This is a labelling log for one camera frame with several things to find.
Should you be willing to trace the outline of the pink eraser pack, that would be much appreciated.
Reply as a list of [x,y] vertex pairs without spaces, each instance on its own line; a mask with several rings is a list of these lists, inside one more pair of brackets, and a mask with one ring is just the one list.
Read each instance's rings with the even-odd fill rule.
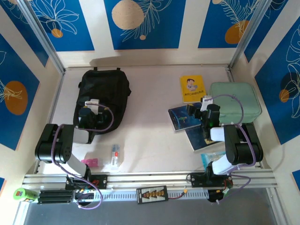
[[81,160],[81,162],[86,164],[90,168],[100,167],[100,164],[101,164],[98,158],[83,159],[83,160]]

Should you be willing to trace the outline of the black ribbed power box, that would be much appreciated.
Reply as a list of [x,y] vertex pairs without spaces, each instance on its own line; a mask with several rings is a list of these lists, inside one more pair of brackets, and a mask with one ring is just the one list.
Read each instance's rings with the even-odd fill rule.
[[71,203],[73,198],[72,190],[42,190],[39,193],[38,204]]

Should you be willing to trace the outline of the long aluminium mounting rail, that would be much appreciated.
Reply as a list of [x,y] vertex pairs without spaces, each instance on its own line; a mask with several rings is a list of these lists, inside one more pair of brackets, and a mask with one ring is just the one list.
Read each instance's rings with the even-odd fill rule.
[[[186,177],[189,172],[155,172],[155,173],[110,173],[107,175],[107,189],[131,190],[138,187],[166,185],[172,189],[190,188],[191,184]],[[232,173],[235,188],[241,187],[251,179],[247,188],[276,188],[278,186],[271,169],[239,170]],[[28,189],[62,189],[67,178],[64,174],[26,174],[21,187]]]

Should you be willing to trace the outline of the black parallel charging board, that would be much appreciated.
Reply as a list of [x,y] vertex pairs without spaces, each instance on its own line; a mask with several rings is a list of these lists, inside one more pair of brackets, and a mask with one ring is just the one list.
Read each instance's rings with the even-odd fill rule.
[[138,204],[168,201],[166,186],[138,188],[136,190],[136,195]]

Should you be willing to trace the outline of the mint green pencil case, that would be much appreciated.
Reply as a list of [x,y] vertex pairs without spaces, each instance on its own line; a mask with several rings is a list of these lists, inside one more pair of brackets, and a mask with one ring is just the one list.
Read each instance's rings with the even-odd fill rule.
[[246,82],[214,82],[209,95],[217,97],[213,103],[220,106],[220,123],[239,122],[241,106],[244,110],[243,123],[253,122],[262,112],[254,88]]

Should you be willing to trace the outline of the black fabric backpack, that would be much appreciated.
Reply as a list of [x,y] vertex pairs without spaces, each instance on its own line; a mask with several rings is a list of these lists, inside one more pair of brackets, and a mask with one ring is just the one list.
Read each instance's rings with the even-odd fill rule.
[[98,113],[101,109],[107,109],[111,113],[111,127],[105,133],[118,128],[126,110],[128,97],[131,94],[126,74],[120,68],[104,71],[89,70],[83,75],[78,88],[79,94],[73,125],[78,127],[79,110],[85,107],[85,101],[98,99]]

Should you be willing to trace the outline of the clear plastic supply case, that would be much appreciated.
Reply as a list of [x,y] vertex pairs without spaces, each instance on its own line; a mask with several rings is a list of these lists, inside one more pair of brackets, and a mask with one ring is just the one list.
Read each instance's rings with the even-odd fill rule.
[[122,161],[122,151],[119,144],[112,145],[111,170],[118,170]]

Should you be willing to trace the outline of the blue picture-cover book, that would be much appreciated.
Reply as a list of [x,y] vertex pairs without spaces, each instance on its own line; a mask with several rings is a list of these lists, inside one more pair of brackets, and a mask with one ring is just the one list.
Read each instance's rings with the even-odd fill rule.
[[201,125],[199,119],[195,119],[194,116],[188,115],[187,105],[169,109],[168,114],[175,132]]

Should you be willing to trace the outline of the dark blue book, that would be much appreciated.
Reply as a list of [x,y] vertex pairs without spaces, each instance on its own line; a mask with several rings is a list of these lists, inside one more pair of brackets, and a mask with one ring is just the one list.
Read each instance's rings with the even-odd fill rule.
[[223,147],[224,142],[209,141],[204,138],[201,127],[192,127],[185,130],[193,151],[203,150],[210,147]]

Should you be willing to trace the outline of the small green circuit board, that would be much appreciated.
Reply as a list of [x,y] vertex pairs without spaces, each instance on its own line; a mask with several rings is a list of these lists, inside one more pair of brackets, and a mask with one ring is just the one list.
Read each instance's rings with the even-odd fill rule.
[[232,180],[226,179],[225,180],[225,186],[224,190],[222,191],[223,195],[228,194],[229,190],[233,187],[233,182]]

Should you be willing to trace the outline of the aluminium frame post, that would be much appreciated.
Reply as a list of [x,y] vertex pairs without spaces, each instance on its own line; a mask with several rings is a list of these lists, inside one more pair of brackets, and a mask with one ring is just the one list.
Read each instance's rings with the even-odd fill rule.
[[52,60],[54,66],[56,67],[58,72],[63,76],[65,74],[65,68],[63,66],[63,63],[58,57],[58,54],[53,44],[51,43],[47,33],[45,32],[44,27],[42,26],[41,22],[36,16],[32,7],[30,6],[29,1],[28,0],[16,0],[16,1],[18,3],[21,12],[26,18],[28,24],[30,25],[36,37],[40,41],[41,45],[43,46],[43,48],[49,55],[50,59]]
[[238,62],[240,56],[244,53],[246,47],[248,46],[251,38],[253,37],[257,27],[259,26],[261,20],[263,19],[267,9],[269,8],[272,0],[260,0],[257,8],[255,9],[253,16],[251,17],[248,26],[237,45],[236,51],[228,64],[228,68],[231,71],[233,67]]

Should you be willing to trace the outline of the blue white tissue pack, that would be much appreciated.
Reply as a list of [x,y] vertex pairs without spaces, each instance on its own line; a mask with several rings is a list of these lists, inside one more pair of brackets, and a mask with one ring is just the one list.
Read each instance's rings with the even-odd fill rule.
[[226,167],[225,162],[225,152],[213,152],[213,153],[203,153],[201,154],[201,159],[203,163],[204,171],[207,170],[207,167],[209,166],[210,162],[213,162],[212,164],[212,171],[214,174],[221,174],[223,170]]

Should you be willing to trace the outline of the yellow paperback book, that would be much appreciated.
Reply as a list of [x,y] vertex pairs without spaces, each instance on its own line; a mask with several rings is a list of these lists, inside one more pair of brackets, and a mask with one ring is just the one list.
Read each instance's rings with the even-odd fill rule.
[[196,103],[206,96],[206,89],[201,75],[185,75],[180,78],[183,103]]

